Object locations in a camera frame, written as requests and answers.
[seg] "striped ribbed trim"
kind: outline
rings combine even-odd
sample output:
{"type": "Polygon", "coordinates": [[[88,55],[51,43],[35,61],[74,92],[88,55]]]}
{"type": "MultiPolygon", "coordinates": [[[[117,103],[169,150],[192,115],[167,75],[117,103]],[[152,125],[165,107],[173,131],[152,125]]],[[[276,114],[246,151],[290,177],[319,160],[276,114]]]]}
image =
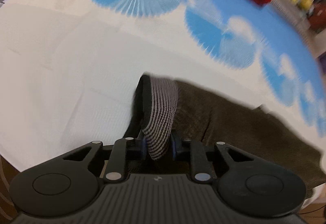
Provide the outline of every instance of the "striped ribbed trim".
{"type": "Polygon", "coordinates": [[[153,160],[162,157],[168,149],[174,114],[177,109],[178,87],[169,79],[150,77],[152,110],[143,129],[149,155],[153,160]]]}

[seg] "silver screw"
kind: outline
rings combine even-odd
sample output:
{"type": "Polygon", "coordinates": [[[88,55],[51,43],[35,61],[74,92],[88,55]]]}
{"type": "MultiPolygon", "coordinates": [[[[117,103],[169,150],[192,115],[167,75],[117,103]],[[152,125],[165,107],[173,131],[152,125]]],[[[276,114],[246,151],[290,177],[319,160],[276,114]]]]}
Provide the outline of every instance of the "silver screw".
{"type": "Polygon", "coordinates": [[[105,177],[108,180],[116,181],[116,180],[119,180],[122,177],[122,175],[120,173],[118,173],[118,172],[113,171],[113,172],[107,173],[105,175],[105,177]]]}
{"type": "Polygon", "coordinates": [[[205,182],[211,179],[211,176],[208,173],[200,172],[195,175],[197,181],[205,182]]]}

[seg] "brown fabric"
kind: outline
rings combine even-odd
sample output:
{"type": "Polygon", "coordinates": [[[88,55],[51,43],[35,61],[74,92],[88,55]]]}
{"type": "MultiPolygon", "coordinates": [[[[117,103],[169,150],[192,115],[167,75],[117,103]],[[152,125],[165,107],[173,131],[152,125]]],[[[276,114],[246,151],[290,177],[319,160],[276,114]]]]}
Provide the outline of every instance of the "brown fabric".
{"type": "Polygon", "coordinates": [[[9,196],[9,184],[19,172],[0,156],[0,223],[6,224],[17,215],[9,196]]]}
{"type": "Polygon", "coordinates": [[[213,145],[224,141],[299,175],[312,188],[326,182],[320,153],[305,144],[276,117],[260,108],[251,110],[227,99],[177,81],[179,98],[172,129],[180,137],[213,145]]]}

